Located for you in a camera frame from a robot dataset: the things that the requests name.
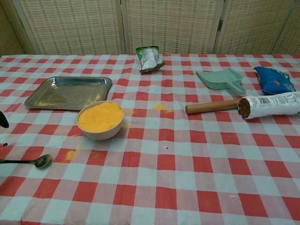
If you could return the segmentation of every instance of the spoon handle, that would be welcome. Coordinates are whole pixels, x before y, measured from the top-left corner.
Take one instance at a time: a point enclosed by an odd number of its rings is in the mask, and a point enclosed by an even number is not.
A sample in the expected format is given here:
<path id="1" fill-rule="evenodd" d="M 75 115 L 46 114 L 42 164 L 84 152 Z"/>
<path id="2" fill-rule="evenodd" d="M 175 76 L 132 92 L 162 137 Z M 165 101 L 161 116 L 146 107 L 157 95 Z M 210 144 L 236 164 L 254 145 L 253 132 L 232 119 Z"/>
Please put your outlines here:
<path id="1" fill-rule="evenodd" d="M 33 163 L 33 160 L 5 160 L 5 159 L 0 159 L 0 164 L 1 163 Z"/>
<path id="2" fill-rule="evenodd" d="M 3 112 L 0 111 L 0 127 L 9 128 L 8 120 Z"/>

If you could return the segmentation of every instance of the dustpan handle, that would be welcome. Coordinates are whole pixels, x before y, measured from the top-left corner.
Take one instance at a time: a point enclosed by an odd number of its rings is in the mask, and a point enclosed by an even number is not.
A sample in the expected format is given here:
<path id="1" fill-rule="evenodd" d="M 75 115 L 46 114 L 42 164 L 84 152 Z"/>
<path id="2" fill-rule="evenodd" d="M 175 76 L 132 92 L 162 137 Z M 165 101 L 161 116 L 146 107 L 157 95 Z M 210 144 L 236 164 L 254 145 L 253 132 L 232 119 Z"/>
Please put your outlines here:
<path id="1" fill-rule="evenodd" d="M 237 95 L 245 95 L 246 94 L 246 89 L 244 87 L 242 87 L 236 81 L 233 81 L 232 83 L 227 83 L 227 85 Z"/>

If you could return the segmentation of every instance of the wooden rolling pin handle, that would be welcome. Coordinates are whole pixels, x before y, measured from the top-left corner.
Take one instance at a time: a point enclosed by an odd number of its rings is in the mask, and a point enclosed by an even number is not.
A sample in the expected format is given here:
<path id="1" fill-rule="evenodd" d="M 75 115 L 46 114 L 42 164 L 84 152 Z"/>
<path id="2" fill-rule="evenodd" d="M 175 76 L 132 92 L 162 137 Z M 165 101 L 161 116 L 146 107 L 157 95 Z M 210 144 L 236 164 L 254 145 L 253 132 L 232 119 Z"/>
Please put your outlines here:
<path id="1" fill-rule="evenodd" d="M 225 109 L 235 109 L 238 107 L 239 99 L 226 100 L 220 102 L 209 102 L 186 106 L 187 114 L 212 112 Z"/>

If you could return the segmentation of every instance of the woven screen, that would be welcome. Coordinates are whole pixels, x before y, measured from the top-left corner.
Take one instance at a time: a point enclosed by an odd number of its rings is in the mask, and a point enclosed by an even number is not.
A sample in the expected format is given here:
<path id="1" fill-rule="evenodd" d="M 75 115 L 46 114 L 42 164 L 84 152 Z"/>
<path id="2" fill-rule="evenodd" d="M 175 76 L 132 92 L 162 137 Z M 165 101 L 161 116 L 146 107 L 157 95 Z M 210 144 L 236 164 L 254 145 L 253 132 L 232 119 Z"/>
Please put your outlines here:
<path id="1" fill-rule="evenodd" d="M 42 54 L 121 53 L 114 0 L 20 0 Z"/>
<path id="2" fill-rule="evenodd" d="M 218 3 L 219 0 L 123 0 L 129 52 L 157 45 L 161 53 L 207 53 L 215 40 L 212 29 L 219 21 L 215 19 Z"/>
<path id="3" fill-rule="evenodd" d="M 300 54 L 300 4 L 286 23 L 287 29 L 280 34 L 280 43 L 275 53 Z"/>
<path id="4" fill-rule="evenodd" d="M 0 5 L 0 57 L 13 54 L 24 54 L 24 51 Z"/>
<path id="5" fill-rule="evenodd" d="M 215 53 L 271 54 L 293 2 L 232 0 Z"/>

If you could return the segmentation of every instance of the metal tray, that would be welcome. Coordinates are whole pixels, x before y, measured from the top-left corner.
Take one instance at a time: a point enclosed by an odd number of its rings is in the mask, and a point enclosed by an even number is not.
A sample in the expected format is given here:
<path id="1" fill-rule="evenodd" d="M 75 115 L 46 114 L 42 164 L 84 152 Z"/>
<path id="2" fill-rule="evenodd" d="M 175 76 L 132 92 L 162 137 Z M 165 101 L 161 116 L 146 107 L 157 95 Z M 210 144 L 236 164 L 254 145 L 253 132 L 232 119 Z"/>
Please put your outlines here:
<path id="1" fill-rule="evenodd" d="M 27 108 L 81 110 L 105 101 L 111 79 L 107 77 L 54 76 L 45 80 L 26 101 Z"/>

